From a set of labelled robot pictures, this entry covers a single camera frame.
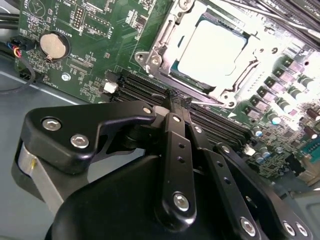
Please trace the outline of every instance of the black capacitor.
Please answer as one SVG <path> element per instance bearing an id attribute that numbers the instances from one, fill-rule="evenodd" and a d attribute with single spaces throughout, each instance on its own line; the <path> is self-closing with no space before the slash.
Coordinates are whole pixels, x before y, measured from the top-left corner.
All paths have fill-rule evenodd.
<path id="1" fill-rule="evenodd" d="M 307 111 L 306 111 L 306 114 L 312 118 L 313 120 L 316 120 L 316 121 L 319 121 L 320 120 L 320 115 L 315 111 L 313 110 L 312 108 L 309 108 Z"/>
<path id="2" fill-rule="evenodd" d="M 316 139 L 318 137 L 318 134 L 309 126 L 306 126 L 303 131 L 311 138 Z"/>

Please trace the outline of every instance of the capacitor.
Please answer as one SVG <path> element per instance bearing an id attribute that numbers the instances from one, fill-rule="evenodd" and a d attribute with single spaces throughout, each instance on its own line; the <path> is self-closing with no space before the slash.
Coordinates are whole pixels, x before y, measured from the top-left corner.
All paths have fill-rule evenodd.
<path id="1" fill-rule="evenodd" d="M 303 131 L 311 138 L 316 139 L 318 137 L 318 134 L 309 126 L 306 126 Z"/>
<path id="2" fill-rule="evenodd" d="M 309 108 L 307 111 L 306 111 L 306 114 L 312 118 L 313 120 L 316 120 L 316 121 L 319 121 L 320 120 L 320 115 L 313 109 Z"/>
<path id="3" fill-rule="evenodd" d="M 270 113 L 269 116 L 268 116 L 268 119 L 274 125 L 278 125 L 279 123 L 281 123 L 281 118 L 275 113 Z"/>
<path id="4" fill-rule="evenodd" d="M 265 162 L 265 159 L 261 156 L 260 153 L 256 153 L 254 155 L 254 159 L 258 164 L 263 164 Z"/>
<path id="5" fill-rule="evenodd" d="M 287 101 L 282 101 L 278 103 L 278 106 L 286 113 L 289 114 L 293 111 L 293 107 L 287 102 Z"/>
<path id="6" fill-rule="evenodd" d="M 271 155 L 266 146 L 260 148 L 260 154 L 264 159 L 268 158 Z"/>
<path id="7" fill-rule="evenodd" d="M 290 95 L 298 102 L 301 102 L 306 98 L 306 95 L 298 89 L 292 90 L 290 92 Z"/>
<path id="8" fill-rule="evenodd" d="M 317 88 L 317 83 L 310 77 L 302 79 L 300 83 L 308 90 L 314 90 Z"/>
<path id="9" fill-rule="evenodd" d="M 262 131 L 261 131 L 260 127 L 258 127 L 258 126 L 254 126 L 252 128 L 252 132 L 256 137 L 261 137 L 262 136 Z"/>

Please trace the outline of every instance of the small chip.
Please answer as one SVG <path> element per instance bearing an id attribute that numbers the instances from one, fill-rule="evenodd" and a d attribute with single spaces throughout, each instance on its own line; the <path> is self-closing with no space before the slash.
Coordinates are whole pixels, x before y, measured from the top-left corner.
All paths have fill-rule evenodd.
<path id="1" fill-rule="evenodd" d="M 255 106 L 257 109 L 261 110 L 261 111 L 265 111 L 267 110 L 270 106 L 269 104 L 265 103 L 264 101 L 261 101 L 260 99 L 258 99 L 257 97 L 253 97 L 251 99 L 251 103 L 253 106 Z"/>
<path id="2" fill-rule="evenodd" d="M 292 117 L 294 117 L 297 113 L 298 113 L 298 111 L 295 110 L 295 109 L 293 109 L 293 110 L 289 113 L 289 115 L 292 116 Z"/>
<path id="3" fill-rule="evenodd" d="M 290 138 L 290 137 L 292 137 L 293 134 L 294 134 L 294 133 L 293 133 L 292 131 L 287 131 L 287 132 L 284 134 L 284 137 Z"/>
<path id="4" fill-rule="evenodd" d="M 295 80 L 295 78 L 290 75 L 288 72 L 279 69 L 277 70 L 274 75 L 276 75 L 279 79 L 281 79 L 282 81 L 286 82 L 286 83 L 291 83 Z"/>
<path id="5" fill-rule="evenodd" d="M 144 26 L 146 24 L 147 20 L 144 16 L 140 15 L 136 18 L 136 22 L 141 24 L 142 26 Z"/>
<path id="6" fill-rule="evenodd" d="M 249 107 L 249 106 L 244 110 L 244 112 L 248 117 L 253 118 L 253 119 L 257 119 L 257 118 L 261 117 L 260 112 L 254 110 L 252 107 Z"/>
<path id="7" fill-rule="evenodd" d="M 291 63 L 288 68 L 296 73 L 303 73 L 305 71 L 305 68 L 302 65 L 300 65 L 299 63 L 297 63 L 296 61 Z"/>
<path id="8" fill-rule="evenodd" d="M 293 141 L 293 142 L 291 143 L 291 145 L 292 145 L 293 147 L 297 148 L 297 147 L 299 147 L 300 142 Z"/>
<path id="9" fill-rule="evenodd" d="M 273 165 L 271 164 L 270 166 L 268 166 L 269 169 L 275 169 L 277 166 L 276 165 Z"/>
<path id="10" fill-rule="evenodd" d="M 266 101 L 272 102 L 276 99 L 276 95 L 272 94 L 268 90 L 261 88 L 258 90 L 258 94 Z"/>
<path id="11" fill-rule="evenodd" d="M 276 91 L 277 93 L 283 92 L 286 90 L 286 88 L 279 82 L 273 80 L 272 78 L 268 78 L 265 81 L 265 84 L 271 88 L 273 91 Z"/>

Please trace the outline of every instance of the connector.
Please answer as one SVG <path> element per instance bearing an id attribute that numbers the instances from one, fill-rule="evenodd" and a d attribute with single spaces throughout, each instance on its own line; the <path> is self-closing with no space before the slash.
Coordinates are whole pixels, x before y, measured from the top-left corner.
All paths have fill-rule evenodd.
<path id="1" fill-rule="evenodd" d="M 14 46 L 19 47 L 19 49 L 22 51 L 29 51 L 31 49 L 34 49 L 37 44 L 35 40 L 20 35 L 11 37 L 10 43 Z"/>

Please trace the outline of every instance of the black wire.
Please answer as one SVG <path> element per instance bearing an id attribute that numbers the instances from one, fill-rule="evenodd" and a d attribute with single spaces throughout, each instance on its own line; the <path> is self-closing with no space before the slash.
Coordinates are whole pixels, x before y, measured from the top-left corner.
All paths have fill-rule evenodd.
<path id="1" fill-rule="evenodd" d="M 18 22 L 19 21 L 19 14 L 0 12 L 0 20 Z"/>
<path id="2" fill-rule="evenodd" d="M 22 86 L 19 86 L 19 87 L 13 88 L 13 89 L 8 89 L 8 90 L 0 90 L 0 95 L 14 94 L 14 93 L 20 92 L 20 91 L 26 89 L 28 86 L 30 86 L 36 80 L 36 72 L 32 68 L 31 64 L 28 62 L 28 60 L 26 60 L 23 56 L 21 56 L 19 58 L 19 61 L 21 61 L 25 65 L 25 67 L 29 70 L 30 79 Z"/>
<path id="3" fill-rule="evenodd" d="M 0 29 L 18 29 L 18 26 L 16 21 L 0 21 Z"/>

